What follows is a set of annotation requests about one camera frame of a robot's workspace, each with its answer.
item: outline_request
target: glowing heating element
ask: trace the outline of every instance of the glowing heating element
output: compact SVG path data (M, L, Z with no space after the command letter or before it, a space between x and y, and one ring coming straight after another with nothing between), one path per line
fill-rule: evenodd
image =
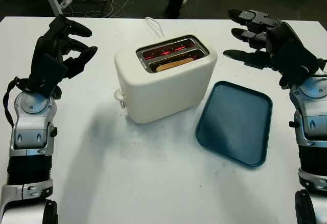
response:
M209 51L195 36L187 35L142 47L136 55L147 72L156 73L206 57Z

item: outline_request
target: toaster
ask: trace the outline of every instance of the toaster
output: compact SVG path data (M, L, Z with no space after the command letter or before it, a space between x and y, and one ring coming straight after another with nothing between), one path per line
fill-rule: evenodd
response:
M217 53L195 35L139 43L115 55L120 89L114 97L137 123L148 123L201 102Z

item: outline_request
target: blue tray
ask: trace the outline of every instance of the blue tray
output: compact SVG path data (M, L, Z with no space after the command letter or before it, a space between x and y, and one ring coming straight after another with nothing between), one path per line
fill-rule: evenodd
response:
M226 81L217 82L196 128L198 142L247 166L266 160L271 99Z

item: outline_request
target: table surface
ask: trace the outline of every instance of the table surface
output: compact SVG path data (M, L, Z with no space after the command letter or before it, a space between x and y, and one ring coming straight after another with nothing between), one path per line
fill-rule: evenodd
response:
M27 77L37 38L52 18L6 17L0 23L0 94L14 76ZM233 38L230 20L158 20L165 35L201 34L218 53L206 95L192 107L145 125L128 118L114 99L119 88L114 54L157 36L143 19L78 18L93 36L77 38L99 50L85 71L60 87L54 119L54 193L59 223L295 223L298 149L288 127L294 107L280 74L222 55L249 51ZM290 21L304 45L327 58L327 32L312 21ZM266 162L248 169L202 148L195 127L215 82L225 80L267 94L273 114ZM18 94L10 97L10 109ZM0 116L0 175L5 182L11 128Z

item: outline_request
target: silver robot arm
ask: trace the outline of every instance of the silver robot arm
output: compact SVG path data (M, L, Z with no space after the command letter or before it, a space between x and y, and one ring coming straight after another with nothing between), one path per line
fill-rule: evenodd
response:
M256 51L227 50L224 55L255 68L279 71L279 85L290 89L296 112L289 126L295 128L301 162L298 175L305 188L295 194L297 222L327 224L327 75L323 72L326 60L317 59L286 22L272 19L267 13L230 10L228 14L247 27L232 29L232 34Z
M298 223L327 223L327 79L308 78L292 86L294 121L301 167L299 180L306 190L295 195Z
M11 81L3 99L12 133L7 183L2 187L0 200L1 224L58 223L57 204L47 199L53 192L50 174L58 133L53 118L57 112L55 100L61 98L57 84L81 73L97 48L70 39L70 34L90 37L92 32L63 15L49 26L36 43L29 78L16 77ZM70 50L81 54L63 61L62 56ZM14 102L16 123L8 110L9 93L15 86L22 91Z
M17 223L18 219L42 223L47 218L47 223L57 223L56 202L46 199L53 190L50 171L57 135L52 123L56 103L52 97L22 92L14 104L17 121L11 134L8 179L2 187L1 223Z

